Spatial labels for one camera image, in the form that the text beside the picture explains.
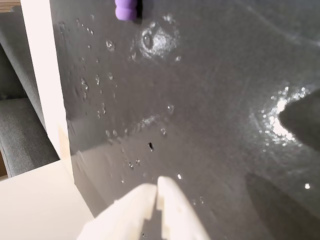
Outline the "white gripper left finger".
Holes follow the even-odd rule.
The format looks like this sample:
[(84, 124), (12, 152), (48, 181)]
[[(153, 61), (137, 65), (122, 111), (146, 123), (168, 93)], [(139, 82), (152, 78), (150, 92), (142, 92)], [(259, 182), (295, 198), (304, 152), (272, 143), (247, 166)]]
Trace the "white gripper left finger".
[(78, 240), (138, 240), (145, 220), (152, 218), (157, 195), (155, 184), (141, 184), (115, 200), (86, 223)]

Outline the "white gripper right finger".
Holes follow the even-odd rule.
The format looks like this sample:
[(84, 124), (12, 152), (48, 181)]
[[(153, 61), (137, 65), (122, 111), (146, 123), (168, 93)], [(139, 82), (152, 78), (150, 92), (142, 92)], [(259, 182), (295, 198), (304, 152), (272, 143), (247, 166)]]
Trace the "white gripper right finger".
[(156, 209), (161, 211), (163, 240), (209, 240), (210, 236), (178, 184), (170, 177), (157, 180)]

